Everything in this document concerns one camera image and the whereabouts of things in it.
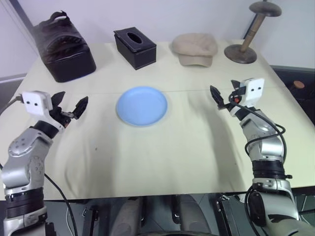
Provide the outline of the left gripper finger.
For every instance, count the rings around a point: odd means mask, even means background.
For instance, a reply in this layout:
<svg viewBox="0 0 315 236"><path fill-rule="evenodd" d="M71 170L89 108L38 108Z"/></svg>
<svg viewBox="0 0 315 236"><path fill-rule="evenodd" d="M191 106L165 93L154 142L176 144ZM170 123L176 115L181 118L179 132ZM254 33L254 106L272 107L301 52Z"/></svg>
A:
<svg viewBox="0 0 315 236"><path fill-rule="evenodd" d="M89 98L86 96L79 100L79 102L76 104L75 109L73 110L73 118L79 119L80 116L84 113L86 110L87 104L88 104Z"/></svg>
<svg viewBox="0 0 315 236"><path fill-rule="evenodd" d="M53 108L58 107L60 105L60 103L63 100L64 95L65 95L65 91L61 91L61 92L55 93L51 97L51 102L52 102Z"/></svg>

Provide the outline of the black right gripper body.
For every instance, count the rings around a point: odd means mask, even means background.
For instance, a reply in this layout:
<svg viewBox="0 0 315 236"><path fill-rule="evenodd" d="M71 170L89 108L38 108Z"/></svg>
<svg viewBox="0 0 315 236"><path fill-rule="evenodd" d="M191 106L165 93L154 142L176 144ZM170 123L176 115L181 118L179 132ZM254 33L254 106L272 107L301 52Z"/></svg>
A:
<svg viewBox="0 0 315 236"><path fill-rule="evenodd" d="M224 98L218 91L218 109L232 110L233 108L239 107L240 102L243 100L243 95L245 95L245 88L237 88L231 92L231 94L227 97L228 102L225 103Z"/></svg>

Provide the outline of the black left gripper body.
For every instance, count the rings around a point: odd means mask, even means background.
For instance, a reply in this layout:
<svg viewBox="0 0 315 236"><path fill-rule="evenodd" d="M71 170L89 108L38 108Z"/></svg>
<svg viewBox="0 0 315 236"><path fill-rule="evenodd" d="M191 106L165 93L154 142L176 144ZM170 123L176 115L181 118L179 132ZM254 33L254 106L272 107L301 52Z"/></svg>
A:
<svg viewBox="0 0 315 236"><path fill-rule="evenodd" d="M57 121L63 128L66 128L71 119L74 118L74 114L71 112L63 112L61 107L54 107L51 111L49 111L50 116Z"/></svg>

